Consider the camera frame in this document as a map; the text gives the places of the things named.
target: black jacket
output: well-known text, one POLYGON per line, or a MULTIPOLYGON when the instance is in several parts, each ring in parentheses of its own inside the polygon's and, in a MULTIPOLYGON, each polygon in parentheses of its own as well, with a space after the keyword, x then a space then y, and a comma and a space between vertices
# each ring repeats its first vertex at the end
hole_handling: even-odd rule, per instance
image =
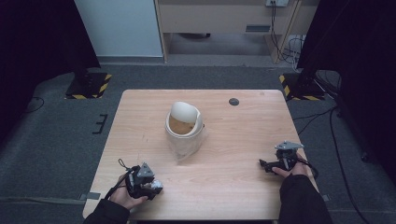
MULTIPOLYGON (((332 223, 322 197, 305 175, 290 175, 280 188, 279 224, 332 223)), ((102 199, 84 224, 125 224, 129 211, 117 203, 102 199)))

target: white wall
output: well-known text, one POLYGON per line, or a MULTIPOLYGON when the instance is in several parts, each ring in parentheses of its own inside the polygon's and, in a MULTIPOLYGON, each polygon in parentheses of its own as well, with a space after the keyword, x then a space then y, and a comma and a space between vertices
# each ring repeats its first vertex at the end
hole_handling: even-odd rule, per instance
POLYGON ((97 56, 163 56, 153 0, 75 2, 97 56))

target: hand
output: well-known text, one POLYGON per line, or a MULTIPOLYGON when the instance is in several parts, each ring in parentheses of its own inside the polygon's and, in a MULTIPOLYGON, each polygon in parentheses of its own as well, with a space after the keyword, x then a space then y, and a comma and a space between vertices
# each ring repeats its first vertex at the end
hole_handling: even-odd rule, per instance
POLYGON ((128 210, 131 210, 134 207, 138 206, 139 204, 147 201, 148 198, 149 197, 147 196, 143 196, 138 199, 135 199, 129 196, 128 190, 126 189, 125 180, 123 180, 120 183, 120 187, 116 191, 114 191, 114 193, 110 196, 110 201, 122 205, 128 210))
MULTIPOLYGON (((297 154, 298 158, 300 158, 300 159, 303 158, 300 154, 298 154, 298 153, 296 153, 296 154, 297 154)), ((290 171, 285 171, 285 170, 282 170, 282 169, 280 169, 278 167, 273 167, 272 170, 274 171, 274 173, 276 173, 278 175, 281 175, 281 176, 283 176, 285 178, 288 177, 290 174, 308 176, 308 172, 306 171, 306 165, 301 163, 301 162, 299 162, 299 161, 296 162, 296 164, 294 165, 294 167, 290 171)))

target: table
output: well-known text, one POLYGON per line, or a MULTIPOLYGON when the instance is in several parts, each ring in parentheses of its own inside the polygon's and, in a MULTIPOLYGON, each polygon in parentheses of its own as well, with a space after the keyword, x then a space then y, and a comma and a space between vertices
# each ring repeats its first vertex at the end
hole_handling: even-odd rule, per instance
POLYGON ((273 9, 263 0, 155 0, 163 57, 168 58, 172 34, 261 34, 274 63, 288 47, 290 35, 306 35, 319 0, 289 0, 273 9), (272 30, 277 47, 273 44, 272 30))
MULTIPOLYGON (((91 192, 104 198, 115 185, 124 173, 118 159, 129 167, 145 161, 163 191, 137 207, 133 220, 274 220, 282 177, 265 173, 259 159, 275 161, 274 146, 284 140, 300 143, 281 91, 128 90, 121 97, 91 192), (239 105, 230 105, 231 98, 239 105), (175 101, 196 106, 207 131, 200 150, 180 162, 167 146, 164 129, 175 101)), ((98 202, 87 200, 83 216, 98 202)))

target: white power strip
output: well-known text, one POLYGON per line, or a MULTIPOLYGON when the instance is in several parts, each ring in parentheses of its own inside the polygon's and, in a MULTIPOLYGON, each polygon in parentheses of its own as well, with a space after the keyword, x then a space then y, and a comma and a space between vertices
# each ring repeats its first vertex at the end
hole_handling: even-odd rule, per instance
POLYGON ((267 0, 265 5, 268 7, 272 7, 273 4, 276 4, 277 7, 286 7, 289 3, 289 0, 267 0))

